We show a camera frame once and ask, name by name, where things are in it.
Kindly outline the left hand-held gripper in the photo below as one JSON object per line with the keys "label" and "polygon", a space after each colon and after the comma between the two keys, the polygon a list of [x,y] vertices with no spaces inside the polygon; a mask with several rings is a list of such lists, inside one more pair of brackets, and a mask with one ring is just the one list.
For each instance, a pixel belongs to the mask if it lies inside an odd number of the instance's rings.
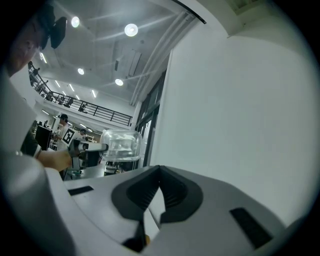
{"label": "left hand-held gripper", "polygon": [[62,136],[61,142],[67,146],[71,158],[71,165],[68,170],[84,170],[100,164],[98,151],[107,151],[109,146],[105,143],[88,142],[80,139],[77,132],[71,128]]}

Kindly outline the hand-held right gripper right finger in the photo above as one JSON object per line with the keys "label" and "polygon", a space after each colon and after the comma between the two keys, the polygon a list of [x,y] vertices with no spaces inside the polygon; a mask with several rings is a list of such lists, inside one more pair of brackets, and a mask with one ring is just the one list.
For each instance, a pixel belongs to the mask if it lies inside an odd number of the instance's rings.
{"label": "hand-held right gripper right finger", "polygon": [[285,225],[267,207],[237,187],[190,171],[161,166],[202,190],[199,208],[185,221],[164,223],[149,245],[151,256],[247,256],[250,239],[269,242]]}

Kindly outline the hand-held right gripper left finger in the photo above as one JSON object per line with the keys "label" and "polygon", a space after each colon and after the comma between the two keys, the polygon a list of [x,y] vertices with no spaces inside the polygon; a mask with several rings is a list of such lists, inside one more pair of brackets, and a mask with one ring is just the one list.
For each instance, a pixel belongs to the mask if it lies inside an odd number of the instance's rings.
{"label": "hand-held right gripper left finger", "polygon": [[158,188],[158,167],[66,181],[83,213],[100,231],[133,252],[147,246],[144,213]]}

